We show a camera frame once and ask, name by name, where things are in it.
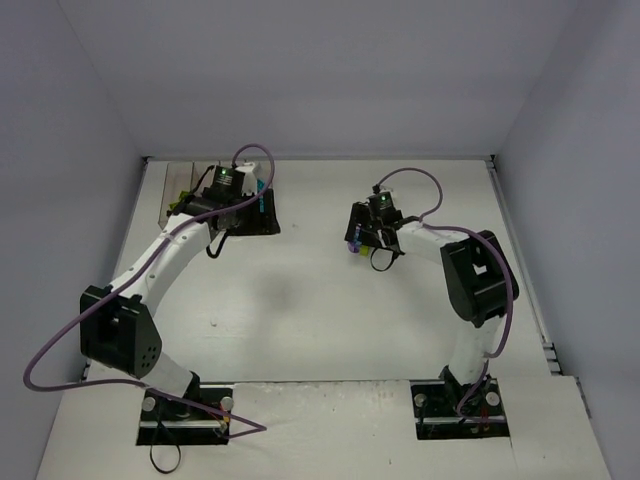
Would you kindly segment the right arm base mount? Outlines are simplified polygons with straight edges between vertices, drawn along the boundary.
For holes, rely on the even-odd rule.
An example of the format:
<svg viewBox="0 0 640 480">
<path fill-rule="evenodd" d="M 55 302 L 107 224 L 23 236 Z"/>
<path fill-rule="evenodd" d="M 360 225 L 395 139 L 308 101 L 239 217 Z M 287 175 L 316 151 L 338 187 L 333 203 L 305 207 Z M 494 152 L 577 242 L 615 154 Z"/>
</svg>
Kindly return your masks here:
<svg viewBox="0 0 640 480">
<path fill-rule="evenodd" d="M 499 383 L 487 375 L 483 383 L 465 401 L 471 389 L 460 386 L 444 369 L 438 379 L 410 382 L 415 432 L 419 441 L 479 440 L 507 438 L 509 425 Z"/>
</svg>

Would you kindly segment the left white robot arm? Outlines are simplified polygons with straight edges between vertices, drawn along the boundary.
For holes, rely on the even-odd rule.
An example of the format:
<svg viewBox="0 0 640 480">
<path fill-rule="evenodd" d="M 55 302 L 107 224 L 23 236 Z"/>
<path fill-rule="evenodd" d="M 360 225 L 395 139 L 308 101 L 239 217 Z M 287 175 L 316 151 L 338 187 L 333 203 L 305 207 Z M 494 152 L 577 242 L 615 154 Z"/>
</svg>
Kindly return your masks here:
<svg viewBox="0 0 640 480">
<path fill-rule="evenodd" d="M 126 272 L 82 294 L 82 354 L 157 391 L 200 401 L 199 376 L 164 352 L 154 315 L 182 271 L 212 242 L 278 233 L 266 180 L 255 162 L 214 167 L 210 185 L 169 211 L 162 232 Z"/>
</svg>

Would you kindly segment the green printed lego brick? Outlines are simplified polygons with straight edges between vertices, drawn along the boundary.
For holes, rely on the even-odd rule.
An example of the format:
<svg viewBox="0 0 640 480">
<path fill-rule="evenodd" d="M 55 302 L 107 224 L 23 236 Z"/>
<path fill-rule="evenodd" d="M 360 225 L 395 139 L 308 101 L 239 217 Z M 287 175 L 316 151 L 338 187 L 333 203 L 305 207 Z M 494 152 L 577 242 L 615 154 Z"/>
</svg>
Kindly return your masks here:
<svg viewBox="0 0 640 480">
<path fill-rule="evenodd" d="M 189 200 L 193 194 L 190 191 L 181 191 L 176 201 L 170 203 L 167 209 L 167 215 L 172 215 L 185 201 Z"/>
</svg>

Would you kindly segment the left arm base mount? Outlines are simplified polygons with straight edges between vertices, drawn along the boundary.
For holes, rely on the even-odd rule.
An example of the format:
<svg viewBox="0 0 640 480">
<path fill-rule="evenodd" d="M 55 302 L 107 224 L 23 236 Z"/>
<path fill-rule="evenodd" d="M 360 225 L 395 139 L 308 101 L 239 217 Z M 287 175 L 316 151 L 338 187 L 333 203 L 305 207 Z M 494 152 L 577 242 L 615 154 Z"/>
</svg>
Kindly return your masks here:
<svg viewBox="0 0 640 480">
<path fill-rule="evenodd" d="M 229 443 L 231 420 L 220 414 L 146 391 L 140 410 L 137 446 L 221 446 Z"/>
</svg>

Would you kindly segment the purple flower lego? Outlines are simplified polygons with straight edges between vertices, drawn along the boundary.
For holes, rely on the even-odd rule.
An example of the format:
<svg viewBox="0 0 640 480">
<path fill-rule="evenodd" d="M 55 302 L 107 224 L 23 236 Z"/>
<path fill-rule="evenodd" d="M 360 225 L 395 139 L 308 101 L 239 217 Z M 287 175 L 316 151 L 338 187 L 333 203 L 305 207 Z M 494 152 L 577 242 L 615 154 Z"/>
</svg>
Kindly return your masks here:
<svg viewBox="0 0 640 480">
<path fill-rule="evenodd" d="M 348 250 L 353 254 L 359 254 L 361 251 L 360 242 L 348 242 L 347 247 L 348 247 Z"/>
</svg>

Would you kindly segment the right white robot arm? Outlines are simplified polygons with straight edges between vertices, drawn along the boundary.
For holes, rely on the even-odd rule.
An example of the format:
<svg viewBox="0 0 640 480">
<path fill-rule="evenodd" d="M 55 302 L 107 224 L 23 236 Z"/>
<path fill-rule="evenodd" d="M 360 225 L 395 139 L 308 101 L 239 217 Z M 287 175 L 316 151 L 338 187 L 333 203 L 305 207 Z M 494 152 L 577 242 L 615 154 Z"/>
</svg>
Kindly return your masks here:
<svg viewBox="0 0 640 480">
<path fill-rule="evenodd" d="M 387 251 L 392 260 L 416 256 L 442 267 L 447 296 L 461 324 L 441 379 L 459 404 L 472 398 L 487 379 L 489 362 L 506 347 L 519 296 L 495 234 L 405 217 L 391 193 L 381 191 L 352 205 L 345 241 L 354 253 Z"/>
</svg>

